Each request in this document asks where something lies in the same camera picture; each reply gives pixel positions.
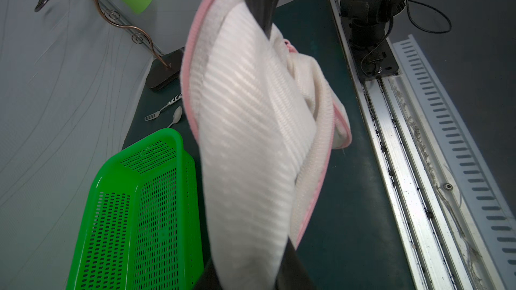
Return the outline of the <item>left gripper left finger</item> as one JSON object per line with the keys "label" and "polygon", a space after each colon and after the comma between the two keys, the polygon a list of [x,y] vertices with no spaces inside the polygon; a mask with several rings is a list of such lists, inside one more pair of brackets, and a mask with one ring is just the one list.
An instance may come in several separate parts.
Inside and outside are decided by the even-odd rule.
{"label": "left gripper left finger", "polygon": [[210,259],[205,266],[205,269],[196,284],[192,288],[193,290],[222,290],[222,286],[216,274],[214,263]]}

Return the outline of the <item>green plastic basket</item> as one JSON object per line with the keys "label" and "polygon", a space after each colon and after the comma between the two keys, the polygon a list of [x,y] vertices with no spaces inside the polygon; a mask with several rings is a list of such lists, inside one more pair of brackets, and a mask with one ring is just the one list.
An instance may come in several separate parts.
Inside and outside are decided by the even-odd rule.
{"label": "green plastic basket", "polygon": [[192,289],[203,270],[195,163],[162,129],[98,171],[67,288]]}

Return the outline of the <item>round white mesh bag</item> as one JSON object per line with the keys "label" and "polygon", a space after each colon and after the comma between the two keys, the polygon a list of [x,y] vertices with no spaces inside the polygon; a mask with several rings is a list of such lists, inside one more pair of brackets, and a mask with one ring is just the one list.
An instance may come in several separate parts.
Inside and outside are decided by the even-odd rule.
{"label": "round white mesh bag", "polygon": [[180,72],[200,150],[211,260],[223,289],[275,289],[297,251],[333,150],[352,143],[344,105],[320,65],[245,0],[202,0]]}

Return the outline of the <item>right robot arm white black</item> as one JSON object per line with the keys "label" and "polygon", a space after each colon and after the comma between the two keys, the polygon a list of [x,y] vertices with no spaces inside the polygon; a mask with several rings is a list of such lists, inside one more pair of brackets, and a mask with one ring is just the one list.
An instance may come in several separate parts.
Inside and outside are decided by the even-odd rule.
{"label": "right robot arm white black", "polygon": [[[245,0],[266,36],[279,0]],[[386,39],[404,0],[340,0],[341,22],[346,31],[357,73],[363,80],[388,76],[398,70],[388,53]]]}

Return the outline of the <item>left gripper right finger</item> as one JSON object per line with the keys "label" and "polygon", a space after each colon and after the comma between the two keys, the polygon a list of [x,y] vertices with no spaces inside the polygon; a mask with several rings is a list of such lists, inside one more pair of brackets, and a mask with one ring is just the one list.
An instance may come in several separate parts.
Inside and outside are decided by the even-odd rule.
{"label": "left gripper right finger", "polygon": [[302,265],[296,249],[289,239],[275,281],[278,290],[314,290],[315,284]]}

